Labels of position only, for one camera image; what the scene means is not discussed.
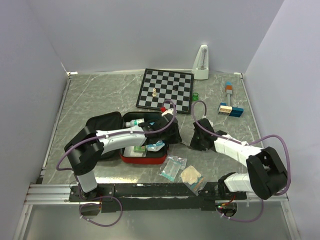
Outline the blue white gauze packet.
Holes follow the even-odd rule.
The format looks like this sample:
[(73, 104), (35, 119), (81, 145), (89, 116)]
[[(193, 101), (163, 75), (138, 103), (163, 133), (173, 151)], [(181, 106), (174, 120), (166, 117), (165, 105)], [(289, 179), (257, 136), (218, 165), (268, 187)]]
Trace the blue white gauze packet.
[(165, 143), (162, 140), (159, 140), (154, 144), (149, 144), (146, 149), (147, 149), (148, 152), (158, 152), (164, 146), (165, 146)]

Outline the black red medicine kit case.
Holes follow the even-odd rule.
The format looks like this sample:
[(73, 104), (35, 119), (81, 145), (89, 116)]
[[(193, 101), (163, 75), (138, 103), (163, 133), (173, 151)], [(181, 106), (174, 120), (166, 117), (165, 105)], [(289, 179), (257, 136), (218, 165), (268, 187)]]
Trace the black red medicine kit case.
[(131, 146), (147, 146), (144, 145), (147, 140), (145, 134), (153, 133), (156, 131), (145, 132), (138, 125), (110, 131), (86, 126), (65, 146), (62, 157), (69, 159), (75, 172), (84, 168), (93, 169), (106, 153)]

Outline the green small box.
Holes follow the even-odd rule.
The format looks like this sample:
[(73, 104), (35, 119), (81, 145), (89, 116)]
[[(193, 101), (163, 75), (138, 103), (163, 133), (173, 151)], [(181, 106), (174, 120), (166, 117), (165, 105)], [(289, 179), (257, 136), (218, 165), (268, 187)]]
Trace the green small box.
[(133, 151), (135, 153), (145, 153), (147, 151), (145, 146), (134, 146)]

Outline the white medicine bottle green label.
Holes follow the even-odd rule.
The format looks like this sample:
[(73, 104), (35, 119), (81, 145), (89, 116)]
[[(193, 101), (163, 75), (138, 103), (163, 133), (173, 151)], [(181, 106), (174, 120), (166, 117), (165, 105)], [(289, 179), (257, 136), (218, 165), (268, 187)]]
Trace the white medicine bottle green label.
[(137, 126), (140, 123), (144, 123), (144, 122), (145, 122), (144, 118), (133, 119), (131, 121), (125, 122), (125, 127), (131, 128), (131, 127)]

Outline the white gauze pad bag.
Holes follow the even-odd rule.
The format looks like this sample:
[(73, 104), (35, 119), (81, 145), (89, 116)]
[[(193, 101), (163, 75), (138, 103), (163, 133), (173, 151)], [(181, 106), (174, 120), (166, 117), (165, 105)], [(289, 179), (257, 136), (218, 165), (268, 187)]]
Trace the white gauze pad bag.
[(144, 158), (146, 154), (147, 151), (143, 153), (134, 152), (134, 146), (126, 147), (123, 152), (123, 156), (127, 158)]

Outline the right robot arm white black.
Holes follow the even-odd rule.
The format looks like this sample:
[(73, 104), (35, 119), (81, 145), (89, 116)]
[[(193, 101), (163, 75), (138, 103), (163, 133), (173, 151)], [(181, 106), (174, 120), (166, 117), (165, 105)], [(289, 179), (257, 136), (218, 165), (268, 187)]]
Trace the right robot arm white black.
[(254, 193), (267, 200), (287, 187), (288, 171), (272, 147), (256, 147), (240, 142), (224, 131), (215, 132), (208, 119), (193, 123), (190, 147), (226, 155), (247, 169), (247, 173), (230, 172), (218, 180), (218, 193), (230, 199), (237, 192)]

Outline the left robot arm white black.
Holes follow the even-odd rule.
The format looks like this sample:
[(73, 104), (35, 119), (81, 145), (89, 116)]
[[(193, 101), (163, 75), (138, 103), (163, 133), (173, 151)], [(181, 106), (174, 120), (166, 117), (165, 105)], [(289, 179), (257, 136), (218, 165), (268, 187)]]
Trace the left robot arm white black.
[(87, 201), (99, 195), (94, 168), (101, 155), (127, 147), (141, 147), (163, 141), (177, 144), (181, 141), (178, 120), (171, 113), (162, 115), (153, 124), (141, 123), (129, 128), (98, 131), (85, 127), (65, 149), (71, 170)]

